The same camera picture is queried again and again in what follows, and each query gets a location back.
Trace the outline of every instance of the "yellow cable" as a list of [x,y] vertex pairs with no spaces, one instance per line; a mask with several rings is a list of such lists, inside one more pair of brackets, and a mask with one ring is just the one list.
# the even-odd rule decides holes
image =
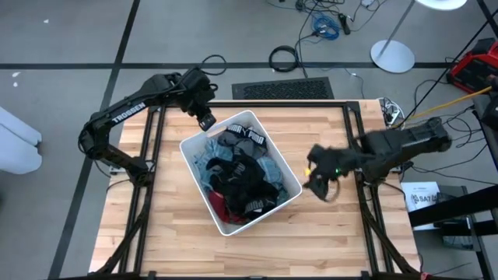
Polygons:
[[423,112],[422,112],[422,113],[420,113],[420,114],[416,114],[416,115],[413,115],[413,116],[409,117],[409,118],[408,118],[408,120],[415,119],[415,118],[417,118],[417,117],[421,117],[421,116],[425,116],[425,115],[427,115],[428,113],[434,112],[435,110],[439,110],[439,109],[443,109],[443,108],[449,107],[449,106],[451,106],[451,105],[453,105],[453,104],[455,104],[455,103],[461,102],[461,101],[463,101],[463,100],[467,100],[467,99],[472,98],[472,97],[474,97],[474,96],[478,96],[479,94],[487,93],[487,92],[489,92],[489,91],[491,91],[491,86],[488,86],[488,87],[487,87],[487,88],[485,88],[485,89],[481,89],[481,90],[479,90],[479,91],[478,91],[478,92],[476,92],[476,93],[471,93],[471,94],[469,94],[469,95],[467,95],[467,96],[463,96],[463,97],[457,98],[456,100],[450,101],[450,102],[448,102],[448,103],[445,103],[445,104],[441,104],[441,105],[439,105],[439,106],[432,107],[432,108],[430,108],[430,109],[428,109],[428,110],[426,110],[426,111],[423,111]]

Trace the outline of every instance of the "power strip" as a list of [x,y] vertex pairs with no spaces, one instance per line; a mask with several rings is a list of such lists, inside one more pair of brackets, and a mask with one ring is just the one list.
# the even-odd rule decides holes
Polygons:
[[361,0],[361,5],[365,8],[368,8],[375,0]]

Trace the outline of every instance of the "white floor lamp base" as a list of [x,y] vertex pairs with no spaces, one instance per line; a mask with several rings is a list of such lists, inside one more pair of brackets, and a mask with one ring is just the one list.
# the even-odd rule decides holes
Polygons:
[[391,73],[403,73],[413,68],[415,55],[403,43],[392,40],[384,53],[379,55],[386,42],[378,41],[370,49],[370,56],[379,68]]

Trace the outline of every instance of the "white box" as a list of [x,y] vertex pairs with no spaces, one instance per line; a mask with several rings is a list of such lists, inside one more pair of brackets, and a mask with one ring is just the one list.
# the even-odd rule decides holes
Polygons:
[[[214,131],[222,130],[223,128],[228,127],[231,124],[240,124],[246,128],[252,127],[254,131],[258,134],[266,137],[268,156],[275,160],[277,166],[282,171],[283,177],[283,187],[289,193],[289,200],[282,203],[281,205],[275,207],[270,212],[260,216],[259,218],[245,224],[243,226],[232,225],[226,222],[223,222],[218,218],[218,215],[212,209],[211,204],[208,200],[208,194],[205,193],[204,189],[201,187],[201,177],[199,174],[198,167],[194,164],[194,157],[201,152],[204,152],[205,144],[208,141],[208,135],[212,134]],[[213,125],[207,132],[199,132],[198,134],[183,140],[180,143],[181,154],[184,156],[185,161],[188,164],[188,169],[190,170],[192,176],[194,177],[195,183],[199,191],[201,192],[202,198],[204,199],[205,204],[208,206],[209,212],[211,213],[212,218],[215,220],[215,224],[218,227],[218,230],[224,236],[232,236],[234,234],[240,233],[243,230],[248,229],[249,227],[255,225],[262,219],[270,216],[272,213],[277,212],[279,209],[288,205],[293,199],[297,198],[302,192],[303,187],[300,182],[297,180],[294,173],[291,171],[287,162],[283,159],[282,154],[279,152],[275,143],[273,143],[272,139],[263,128],[263,125],[256,118],[256,115],[250,110],[245,110],[236,114],[233,117],[230,117],[218,124]]]

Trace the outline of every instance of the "concrete floor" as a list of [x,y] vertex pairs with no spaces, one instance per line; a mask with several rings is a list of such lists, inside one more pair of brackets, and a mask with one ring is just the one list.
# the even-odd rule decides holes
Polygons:
[[[271,3],[292,7],[293,1]],[[359,0],[346,0],[341,12],[352,15]],[[42,167],[22,176],[0,173],[0,261],[4,279],[40,279],[49,274],[54,254],[82,170],[83,155],[76,148],[82,125],[99,110],[108,87],[111,68],[102,64],[115,61],[125,30],[132,0],[87,1],[7,1],[0,0],[0,106],[30,124],[44,136],[40,147]],[[370,62],[370,47],[385,39],[401,17],[409,1],[388,0],[359,32],[341,34],[335,41],[303,43],[305,61]],[[498,3],[486,1],[494,11]],[[369,16],[358,12],[353,29]],[[264,0],[141,0],[123,58],[124,63],[198,63],[209,54],[221,54],[229,62],[265,62],[274,47],[294,45],[303,13],[275,8]],[[400,28],[397,40],[406,43],[417,62],[442,62],[455,56],[485,22],[474,0],[453,12],[438,12],[415,4]],[[492,37],[489,27],[479,38]],[[289,58],[279,57],[282,61]],[[18,65],[11,64],[68,65]],[[436,79],[442,68],[415,68],[392,75],[377,68],[349,68],[364,79],[366,98],[387,96],[405,112],[413,108],[413,91],[425,79]],[[176,69],[125,69],[118,73],[111,102],[136,91],[145,79]],[[21,72],[16,78],[13,72]],[[341,68],[309,69],[310,77],[327,76],[336,99],[359,99],[360,82]],[[270,68],[231,68],[212,77],[219,84],[216,99],[231,99],[230,85],[274,79],[302,78],[301,71],[275,73]],[[419,95],[430,87],[423,86]],[[453,100],[464,93],[453,86],[439,85],[421,109]],[[437,114],[455,113],[470,103],[458,104]],[[473,128],[479,124],[471,114],[464,119]],[[120,128],[113,131],[116,143]],[[455,131],[458,137],[462,133]],[[476,142],[452,148],[443,155],[424,155],[415,159],[426,169],[446,166],[472,158],[484,145]],[[488,150],[472,163],[445,170],[446,174],[498,181]],[[485,184],[440,177],[431,173],[407,172],[405,181],[435,180],[438,184],[466,185],[477,191]],[[75,230],[61,270],[61,276],[84,275],[88,271],[96,232],[105,200],[108,179],[91,169]],[[436,233],[416,233],[424,270],[443,271],[472,262],[447,276],[479,278],[477,259],[472,252],[444,248]],[[486,237],[489,258],[498,258],[498,239]]]

